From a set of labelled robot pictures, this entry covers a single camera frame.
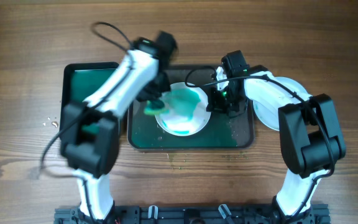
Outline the green yellow sponge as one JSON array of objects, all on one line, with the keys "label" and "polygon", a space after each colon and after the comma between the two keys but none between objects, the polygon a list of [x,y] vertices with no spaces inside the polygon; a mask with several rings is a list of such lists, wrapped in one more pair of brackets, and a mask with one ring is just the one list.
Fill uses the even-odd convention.
[{"label": "green yellow sponge", "polygon": [[165,113],[169,109],[169,104],[162,100],[150,100],[147,101],[144,108],[144,114],[155,116],[161,113]]}]

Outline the white plate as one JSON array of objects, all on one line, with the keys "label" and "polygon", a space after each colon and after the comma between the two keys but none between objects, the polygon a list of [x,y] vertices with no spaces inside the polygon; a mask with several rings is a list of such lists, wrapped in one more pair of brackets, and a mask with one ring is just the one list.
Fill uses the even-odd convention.
[{"label": "white plate", "polygon": [[201,131],[211,117],[211,112],[206,111],[207,94],[184,82],[172,83],[170,89],[161,97],[166,110],[155,115],[158,125],[174,136],[191,136]]},{"label": "white plate", "polygon": [[[274,77],[273,80],[294,91],[305,101],[311,97],[300,83],[291,78]],[[278,109],[287,104],[298,104],[300,101],[274,83],[260,80],[256,81],[256,84],[252,86],[252,94],[256,96],[256,99],[252,100],[255,114],[268,128],[278,131]]]}]

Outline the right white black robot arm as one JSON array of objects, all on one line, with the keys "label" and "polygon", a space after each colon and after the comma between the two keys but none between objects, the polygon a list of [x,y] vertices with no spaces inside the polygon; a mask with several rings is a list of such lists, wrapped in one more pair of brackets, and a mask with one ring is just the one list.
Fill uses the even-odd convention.
[{"label": "right white black robot arm", "polygon": [[249,101],[273,113],[288,171],[273,198],[272,223],[297,222],[310,212],[310,200],[321,179],[334,174],[346,145],[332,99],[312,96],[286,85],[262,65],[251,67],[241,51],[226,54],[214,70],[207,110],[228,116],[242,112]]}]

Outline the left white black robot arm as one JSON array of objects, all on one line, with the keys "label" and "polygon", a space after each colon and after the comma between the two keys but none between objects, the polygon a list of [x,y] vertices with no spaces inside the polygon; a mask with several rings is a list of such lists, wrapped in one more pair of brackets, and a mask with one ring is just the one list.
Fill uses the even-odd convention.
[{"label": "left white black robot arm", "polygon": [[138,38],[94,93],[63,107],[60,154],[79,183],[79,221],[111,222],[114,199],[108,174],[118,157],[120,120],[135,100],[164,107],[161,97],[170,91],[164,71],[176,49],[174,37],[164,31],[155,40]]}]

